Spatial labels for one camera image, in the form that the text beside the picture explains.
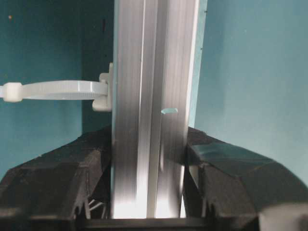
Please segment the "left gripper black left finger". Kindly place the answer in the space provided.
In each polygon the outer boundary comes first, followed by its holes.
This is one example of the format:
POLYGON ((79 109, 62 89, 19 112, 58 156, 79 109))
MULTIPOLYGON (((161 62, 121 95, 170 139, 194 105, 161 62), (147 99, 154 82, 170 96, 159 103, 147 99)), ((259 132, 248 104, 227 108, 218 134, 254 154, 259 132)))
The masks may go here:
POLYGON ((107 126, 9 169, 0 182, 0 218, 90 218, 90 198, 110 159, 107 126))

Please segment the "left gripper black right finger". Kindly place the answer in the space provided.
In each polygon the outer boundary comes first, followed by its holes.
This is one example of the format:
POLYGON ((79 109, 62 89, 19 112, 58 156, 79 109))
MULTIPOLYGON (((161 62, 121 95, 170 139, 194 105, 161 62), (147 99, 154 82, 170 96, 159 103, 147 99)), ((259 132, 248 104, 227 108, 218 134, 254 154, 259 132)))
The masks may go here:
POLYGON ((255 217, 308 201, 307 186, 281 163, 189 128, 184 178, 192 216, 255 217))

